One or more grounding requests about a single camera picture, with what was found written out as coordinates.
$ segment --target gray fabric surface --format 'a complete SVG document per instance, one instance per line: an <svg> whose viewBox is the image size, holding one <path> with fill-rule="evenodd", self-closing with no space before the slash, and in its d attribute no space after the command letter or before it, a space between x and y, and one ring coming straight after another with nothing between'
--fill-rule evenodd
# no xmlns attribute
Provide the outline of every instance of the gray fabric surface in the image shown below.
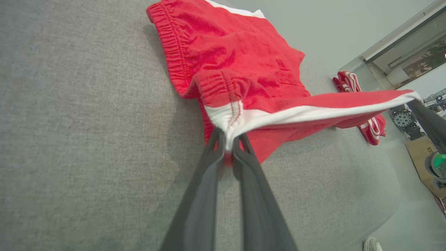
<svg viewBox="0 0 446 251"><path fill-rule="evenodd" d="M0 2L0 250L156 250L203 144L171 87L149 1ZM312 94L335 92L307 55ZM398 181L356 128L284 144L263 164L302 251L358 245ZM216 249L240 250L238 183L219 183Z"/></svg>

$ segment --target seam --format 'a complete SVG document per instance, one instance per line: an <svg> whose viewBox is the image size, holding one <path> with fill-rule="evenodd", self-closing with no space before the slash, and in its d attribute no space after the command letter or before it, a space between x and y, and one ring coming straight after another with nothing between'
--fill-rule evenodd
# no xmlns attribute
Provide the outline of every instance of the seam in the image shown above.
<svg viewBox="0 0 446 251"><path fill-rule="evenodd" d="M234 95L237 96L237 97L241 100L240 96L238 96L236 92L234 92ZM238 109L239 109L239 112L238 112L238 114L237 114L237 117L235 118L235 120L234 120L229 126L232 126L232 125L239 119L239 117L240 117L240 115L241 115L241 107L240 107L240 102L239 102L238 100L237 100L237 107L238 107Z"/></svg>
<svg viewBox="0 0 446 251"><path fill-rule="evenodd" d="M226 86L226 91L227 91L227 96L228 96L229 103L231 104L232 116L231 116L231 118L229 120L229 123L227 125L227 128L226 128L226 130L229 130L229 127L232 125L231 121L234 118L234 108L232 107L232 102L231 102L231 97L230 97L231 93L229 91L228 80L227 80L227 78L226 78L226 76L225 76L225 74L223 72L221 72L221 75L222 75L222 78L223 78L223 81L224 81L224 85Z"/></svg>

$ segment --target folded red shorts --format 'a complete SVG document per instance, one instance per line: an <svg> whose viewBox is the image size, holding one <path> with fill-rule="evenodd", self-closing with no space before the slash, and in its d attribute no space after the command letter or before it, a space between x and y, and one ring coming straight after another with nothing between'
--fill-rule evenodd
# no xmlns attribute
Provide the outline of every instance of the folded red shorts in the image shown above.
<svg viewBox="0 0 446 251"><path fill-rule="evenodd" d="M362 92L358 77L354 73L339 71L338 77L334 77L333 82L338 92ZM380 136L386 136L386 120L381 114L374 116L358 127L367 142L374 146L380 143Z"/></svg>
<svg viewBox="0 0 446 251"><path fill-rule="evenodd" d="M207 141L214 126L233 139L247 133L260 162L282 143L329 126L359 126L420 96L410 90L311 96L299 80L304 54L265 19L210 0L162 0L147 8L170 80L197 98Z"/></svg>

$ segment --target sneaker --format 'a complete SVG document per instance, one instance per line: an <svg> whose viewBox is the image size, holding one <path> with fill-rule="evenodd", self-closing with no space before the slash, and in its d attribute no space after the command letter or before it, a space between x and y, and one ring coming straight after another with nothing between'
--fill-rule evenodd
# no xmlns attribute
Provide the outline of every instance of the sneaker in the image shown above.
<svg viewBox="0 0 446 251"><path fill-rule="evenodd" d="M370 237L364 242L364 251L383 251L377 239Z"/></svg>

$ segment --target white stripe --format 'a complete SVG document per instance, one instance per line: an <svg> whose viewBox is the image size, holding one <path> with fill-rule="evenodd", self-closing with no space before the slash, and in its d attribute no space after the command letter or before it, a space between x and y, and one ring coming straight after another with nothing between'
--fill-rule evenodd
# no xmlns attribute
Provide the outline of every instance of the white stripe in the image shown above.
<svg viewBox="0 0 446 251"><path fill-rule="evenodd" d="M241 101L232 102L215 108L208 106L205 106L204 108L211 119L211 122L225 132L226 150L230 151L232 149L232 141L235 137L263 126L316 121L377 112L405 104L414 99L422 100L418 93L409 92L384 103L351 108L327 108L303 105L275 113L268 113L258 109L244 110ZM240 113L238 114L238 110L235 112L234 107L238 108L239 105Z"/></svg>
<svg viewBox="0 0 446 251"><path fill-rule="evenodd" d="M225 6L223 4L218 4L218 3L213 2L211 0L205 0L205 1L210 3L214 7L226 9L227 11L229 11L231 13L234 13L234 14L239 14L239 15L247 16L247 17L265 18L265 16L263 15L263 13L260 10L257 10L256 12L252 13L252 12L250 12L248 10L235 9L235 8L231 8L231 7Z"/></svg>
<svg viewBox="0 0 446 251"><path fill-rule="evenodd" d="M364 128L367 128L367 127L369 127L368 121L359 126L359 128L361 128L361 129L364 129Z"/></svg>

